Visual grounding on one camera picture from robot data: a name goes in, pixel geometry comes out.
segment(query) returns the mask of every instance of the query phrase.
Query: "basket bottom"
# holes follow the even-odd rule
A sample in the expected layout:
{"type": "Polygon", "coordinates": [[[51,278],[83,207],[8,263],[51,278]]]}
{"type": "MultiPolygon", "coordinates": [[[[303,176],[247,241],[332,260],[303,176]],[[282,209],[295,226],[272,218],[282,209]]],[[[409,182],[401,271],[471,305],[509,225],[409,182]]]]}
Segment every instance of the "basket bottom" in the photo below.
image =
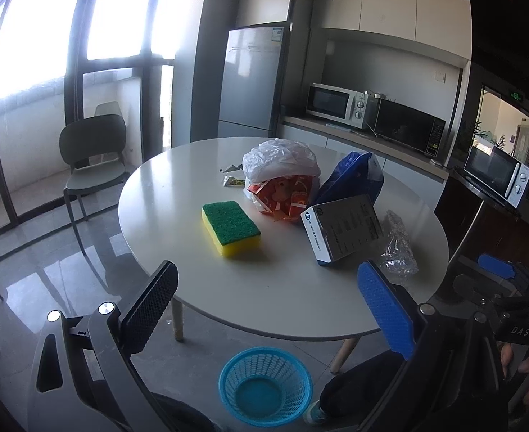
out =
{"type": "Polygon", "coordinates": [[[262,419],[275,414],[282,406],[281,387],[267,377],[252,377],[236,390],[236,404],[245,416],[262,419]]]}

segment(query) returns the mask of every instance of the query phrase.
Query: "silver refrigerator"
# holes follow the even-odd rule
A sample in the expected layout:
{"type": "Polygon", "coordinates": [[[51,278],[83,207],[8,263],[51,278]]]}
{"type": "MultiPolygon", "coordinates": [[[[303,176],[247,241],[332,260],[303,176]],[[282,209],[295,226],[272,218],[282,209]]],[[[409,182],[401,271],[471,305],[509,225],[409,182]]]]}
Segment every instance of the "silver refrigerator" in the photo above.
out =
{"type": "Polygon", "coordinates": [[[229,32],[218,137],[274,137],[283,76],[286,27],[229,32]]]}

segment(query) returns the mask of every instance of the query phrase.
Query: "plastic basket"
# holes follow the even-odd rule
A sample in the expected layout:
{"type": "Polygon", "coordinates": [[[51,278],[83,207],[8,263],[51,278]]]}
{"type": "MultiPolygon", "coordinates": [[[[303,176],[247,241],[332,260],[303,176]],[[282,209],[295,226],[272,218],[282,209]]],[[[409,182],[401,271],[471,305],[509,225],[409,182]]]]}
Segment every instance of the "plastic basket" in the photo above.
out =
{"type": "Polygon", "coordinates": [[[237,419],[277,427],[298,418],[312,397],[303,363],[272,347],[254,347],[229,360],[218,380],[221,401],[237,419]]]}

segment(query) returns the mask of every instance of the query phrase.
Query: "microwave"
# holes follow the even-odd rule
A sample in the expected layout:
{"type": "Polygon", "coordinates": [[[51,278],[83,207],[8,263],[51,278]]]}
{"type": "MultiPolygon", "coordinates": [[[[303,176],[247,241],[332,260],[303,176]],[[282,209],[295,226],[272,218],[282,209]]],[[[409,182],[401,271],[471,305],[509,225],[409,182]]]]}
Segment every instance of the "microwave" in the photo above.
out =
{"type": "Polygon", "coordinates": [[[378,102],[379,95],[369,91],[359,93],[313,83],[308,91],[307,114],[363,129],[368,118],[376,114],[378,102]]]}
{"type": "Polygon", "coordinates": [[[464,170],[516,208],[529,179],[529,167],[490,141],[476,136],[464,170]]]}
{"type": "Polygon", "coordinates": [[[435,158],[441,145],[445,121],[406,105],[381,99],[377,114],[367,126],[375,135],[395,141],[435,158]]]}

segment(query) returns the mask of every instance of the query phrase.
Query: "cardboard box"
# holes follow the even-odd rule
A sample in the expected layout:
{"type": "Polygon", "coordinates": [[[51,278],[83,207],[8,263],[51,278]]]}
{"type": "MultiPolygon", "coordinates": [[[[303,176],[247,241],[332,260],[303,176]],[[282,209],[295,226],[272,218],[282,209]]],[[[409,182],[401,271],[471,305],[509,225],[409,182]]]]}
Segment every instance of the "cardboard box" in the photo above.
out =
{"type": "Polygon", "coordinates": [[[301,219],[318,262],[337,261],[383,234],[366,194],[311,206],[301,219]]]}

